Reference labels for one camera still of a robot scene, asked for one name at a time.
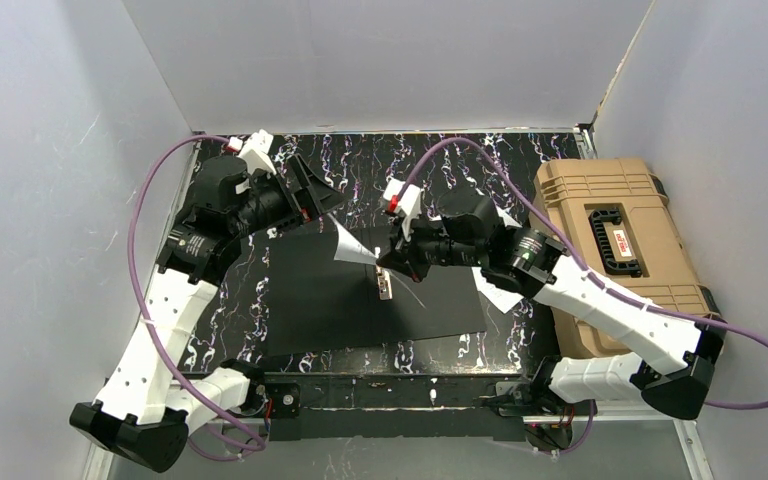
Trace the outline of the printed white paper sheet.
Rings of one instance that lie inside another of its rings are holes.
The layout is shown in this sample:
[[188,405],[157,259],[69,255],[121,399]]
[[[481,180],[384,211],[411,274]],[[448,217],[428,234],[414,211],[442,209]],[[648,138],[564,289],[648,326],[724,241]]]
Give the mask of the printed white paper sheet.
[[[351,234],[333,214],[328,214],[327,218],[332,222],[337,230],[337,246],[334,253],[335,261],[371,265],[375,268],[377,290],[379,298],[383,301],[393,299],[392,281],[400,282],[389,270],[383,269],[375,264],[380,248],[376,247],[370,251],[353,234]],[[500,287],[492,285],[482,274],[479,267],[472,268],[473,280],[476,289],[501,313],[508,313],[517,304],[524,300],[522,294],[503,290]]]

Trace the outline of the beige file folder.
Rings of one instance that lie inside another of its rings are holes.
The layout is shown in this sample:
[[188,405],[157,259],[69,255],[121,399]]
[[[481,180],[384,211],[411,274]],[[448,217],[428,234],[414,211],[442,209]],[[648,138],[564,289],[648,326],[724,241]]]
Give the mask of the beige file folder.
[[482,332],[472,271],[434,267],[420,283],[394,274],[392,297],[374,267],[338,261],[335,231],[282,236],[269,246],[266,353],[281,356]]

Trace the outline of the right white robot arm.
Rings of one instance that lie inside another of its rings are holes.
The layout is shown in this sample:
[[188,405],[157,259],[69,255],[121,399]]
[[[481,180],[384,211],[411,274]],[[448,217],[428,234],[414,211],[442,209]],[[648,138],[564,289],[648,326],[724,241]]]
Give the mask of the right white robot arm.
[[722,350],[721,333],[655,305],[590,269],[559,241],[506,224],[494,202],[472,190],[450,191],[440,219],[422,214],[420,188],[399,180],[381,204],[392,218],[378,265],[420,282],[434,266],[470,267],[489,284],[563,311],[624,345],[622,355],[544,358],[534,375],[490,397],[491,408],[640,401],[680,420],[696,419]]

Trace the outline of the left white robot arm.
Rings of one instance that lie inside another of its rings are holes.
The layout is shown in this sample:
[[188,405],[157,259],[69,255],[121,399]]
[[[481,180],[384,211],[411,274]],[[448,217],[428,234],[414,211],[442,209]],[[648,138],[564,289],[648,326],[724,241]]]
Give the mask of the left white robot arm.
[[188,380],[178,362],[250,235],[287,231],[321,218],[342,194],[298,156],[288,177],[233,155],[206,160],[175,213],[148,289],[138,289],[139,323],[115,371],[94,400],[77,404],[69,422],[99,447],[165,472],[190,436],[235,409],[267,406],[261,368],[223,361]]

